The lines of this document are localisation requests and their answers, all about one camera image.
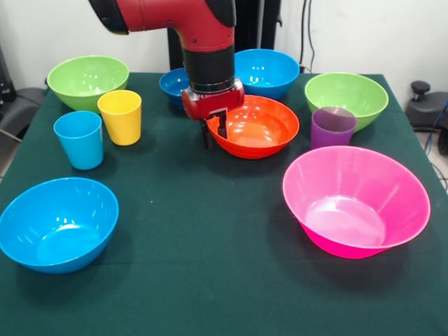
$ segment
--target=yellow cup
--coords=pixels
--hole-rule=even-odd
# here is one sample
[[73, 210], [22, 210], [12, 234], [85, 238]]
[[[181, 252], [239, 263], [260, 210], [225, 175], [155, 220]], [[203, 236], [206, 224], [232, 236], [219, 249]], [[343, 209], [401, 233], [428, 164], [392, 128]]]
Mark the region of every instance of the yellow cup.
[[141, 136], [141, 98], [129, 90], [110, 91], [98, 99], [107, 132], [120, 146], [135, 144]]

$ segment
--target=wall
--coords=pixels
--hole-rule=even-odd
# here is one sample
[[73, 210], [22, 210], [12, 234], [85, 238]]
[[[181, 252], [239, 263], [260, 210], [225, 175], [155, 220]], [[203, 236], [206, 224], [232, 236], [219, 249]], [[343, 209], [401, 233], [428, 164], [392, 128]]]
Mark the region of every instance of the wall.
[[[298, 60], [302, 0], [283, 0], [276, 49]], [[382, 73], [403, 105], [410, 83], [448, 90], [445, 0], [314, 0], [311, 31], [315, 72]], [[68, 58], [105, 54], [132, 71], [169, 69], [166, 31], [116, 36], [88, 0], [0, 0], [0, 46], [18, 88], [43, 86], [49, 70]], [[304, 63], [311, 55], [305, 44]]]
[[114, 56], [131, 71], [169, 70], [166, 29], [114, 35], [88, 0], [0, 0], [0, 46], [17, 88], [43, 87], [56, 64], [81, 55]]
[[[282, 0], [283, 28], [276, 49], [300, 58], [302, 0]], [[445, 0], [314, 0], [311, 32], [316, 50], [314, 72], [352, 71], [386, 76], [402, 106], [410, 83], [428, 81], [448, 90]], [[311, 50], [305, 44], [304, 63]]]

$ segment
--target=purple cup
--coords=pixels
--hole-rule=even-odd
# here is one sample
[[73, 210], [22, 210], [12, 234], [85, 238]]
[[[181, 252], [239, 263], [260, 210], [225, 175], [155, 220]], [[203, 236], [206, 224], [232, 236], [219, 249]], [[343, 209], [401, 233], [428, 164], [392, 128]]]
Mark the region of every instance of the purple cup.
[[356, 117], [339, 107], [323, 107], [311, 117], [311, 149], [346, 146], [356, 127]]

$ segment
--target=blue bowl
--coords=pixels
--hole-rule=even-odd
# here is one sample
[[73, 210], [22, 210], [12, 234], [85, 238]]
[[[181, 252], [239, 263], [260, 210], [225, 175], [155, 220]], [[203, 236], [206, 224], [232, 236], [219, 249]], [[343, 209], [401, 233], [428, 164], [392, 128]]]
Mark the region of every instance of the blue bowl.
[[35, 185], [6, 207], [0, 248], [38, 272], [75, 272], [104, 250], [117, 219], [117, 198], [105, 185], [59, 178]]
[[243, 83], [247, 95], [280, 99], [299, 73], [299, 64], [283, 52], [249, 49], [235, 54], [235, 76]]
[[187, 89], [189, 85], [190, 80], [184, 68], [171, 70], [160, 77], [159, 80], [159, 86], [168, 96], [170, 102], [181, 110], [183, 110], [182, 90]]

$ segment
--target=orange bowl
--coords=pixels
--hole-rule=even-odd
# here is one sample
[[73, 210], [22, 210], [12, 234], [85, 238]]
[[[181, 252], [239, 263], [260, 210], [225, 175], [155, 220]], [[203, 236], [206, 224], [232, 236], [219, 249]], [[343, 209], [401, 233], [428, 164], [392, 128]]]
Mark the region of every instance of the orange bowl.
[[240, 108], [227, 112], [227, 139], [218, 134], [219, 118], [207, 120], [210, 133], [225, 151], [244, 159], [279, 152], [299, 132], [299, 119], [278, 101], [246, 95]]

